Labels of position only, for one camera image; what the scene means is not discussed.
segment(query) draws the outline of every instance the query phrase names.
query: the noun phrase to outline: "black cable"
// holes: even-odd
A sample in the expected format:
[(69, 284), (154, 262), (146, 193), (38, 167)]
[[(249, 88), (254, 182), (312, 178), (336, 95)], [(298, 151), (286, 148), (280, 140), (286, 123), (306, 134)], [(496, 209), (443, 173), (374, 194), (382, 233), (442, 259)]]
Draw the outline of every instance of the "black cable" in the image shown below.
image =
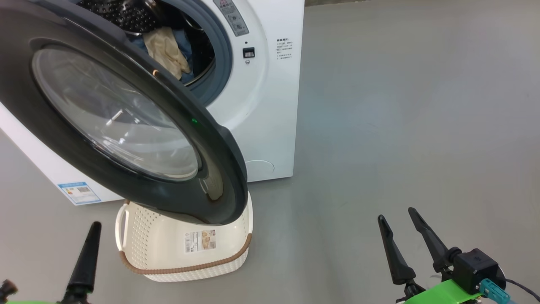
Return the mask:
[(507, 279), (505, 277), (498, 277), (499, 279), (503, 279), (504, 281), (508, 282), (508, 283), (512, 283), (514, 285), (516, 285), (517, 287), (523, 289), (524, 291), (526, 291), (527, 293), (531, 294), (533, 297), (535, 297), (536, 301), (540, 302), (540, 296), (538, 296), (535, 292), (533, 292), (532, 290), (530, 290), (529, 288), (526, 288), (525, 286), (521, 285), (520, 283), (514, 281), (514, 280), (511, 280), (511, 279)]

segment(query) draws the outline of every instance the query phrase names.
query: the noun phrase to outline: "laundry basket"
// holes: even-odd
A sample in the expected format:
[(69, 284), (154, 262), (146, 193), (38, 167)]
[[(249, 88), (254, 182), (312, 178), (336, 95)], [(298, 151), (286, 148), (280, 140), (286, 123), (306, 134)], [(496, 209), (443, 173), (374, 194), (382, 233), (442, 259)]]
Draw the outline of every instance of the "laundry basket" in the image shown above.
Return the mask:
[(127, 201), (116, 217), (116, 245), (131, 271), (158, 282), (206, 279), (233, 272), (246, 261), (253, 231), (248, 193), (242, 216), (205, 226), (162, 216)]

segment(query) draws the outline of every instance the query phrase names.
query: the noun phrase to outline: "brown rope trim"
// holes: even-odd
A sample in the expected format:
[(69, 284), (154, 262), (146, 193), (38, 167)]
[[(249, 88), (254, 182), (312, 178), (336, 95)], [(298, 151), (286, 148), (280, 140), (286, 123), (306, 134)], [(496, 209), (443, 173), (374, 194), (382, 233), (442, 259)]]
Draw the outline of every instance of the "brown rope trim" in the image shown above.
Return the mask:
[(231, 257), (228, 257), (226, 259), (222, 259), (222, 260), (219, 260), (219, 261), (215, 261), (215, 262), (206, 263), (206, 264), (200, 264), (200, 265), (189, 266), (189, 267), (181, 267), (181, 268), (140, 269), (140, 268), (137, 268), (137, 267), (131, 265), (131, 263), (127, 260), (125, 252), (120, 251), (119, 253), (120, 253), (120, 259), (122, 260), (124, 265), (129, 270), (133, 271), (136, 274), (146, 274), (146, 275), (148, 275), (148, 274), (182, 273), (182, 272), (190, 272), (190, 271), (202, 270), (202, 269), (210, 268), (210, 267), (214, 267), (214, 266), (219, 266), (219, 265), (223, 265), (223, 264), (226, 264), (226, 263), (229, 263), (229, 262), (232, 262), (232, 261), (238, 259), (242, 254), (244, 254), (244, 252), (246, 252), (247, 248), (249, 247), (249, 243), (251, 243), (251, 238), (252, 237), (253, 237), (253, 235), (251, 233), (248, 234), (246, 242), (244, 243), (244, 246), (242, 246), (242, 249), (240, 249), (240, 251), (238, 251), (235, 255), (233, 255)]

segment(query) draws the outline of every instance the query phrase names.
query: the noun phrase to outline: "open washing machine door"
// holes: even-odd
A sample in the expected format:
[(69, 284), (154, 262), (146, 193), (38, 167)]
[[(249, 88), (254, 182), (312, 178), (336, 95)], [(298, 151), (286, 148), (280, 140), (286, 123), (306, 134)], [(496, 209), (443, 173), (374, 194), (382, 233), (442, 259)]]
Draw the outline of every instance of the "open washing machine door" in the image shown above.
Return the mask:
[(247, 203), (231, 133), (118, 27), (65, 0), (0, 3), (0, 101), (113, 192), (183, 221), (228, 224)]

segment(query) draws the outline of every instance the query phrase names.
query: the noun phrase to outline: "washing machine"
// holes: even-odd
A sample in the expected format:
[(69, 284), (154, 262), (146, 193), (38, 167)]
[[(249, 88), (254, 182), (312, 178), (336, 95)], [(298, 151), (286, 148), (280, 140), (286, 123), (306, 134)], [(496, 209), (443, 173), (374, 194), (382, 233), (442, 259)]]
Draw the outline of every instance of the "washing machine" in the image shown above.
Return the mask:
[(75, 204), (230, 222), (293, 174), (303, 1), (155, 1), (195, 37), (189, 83), (80, 0), (2, 1), (0, 128)]

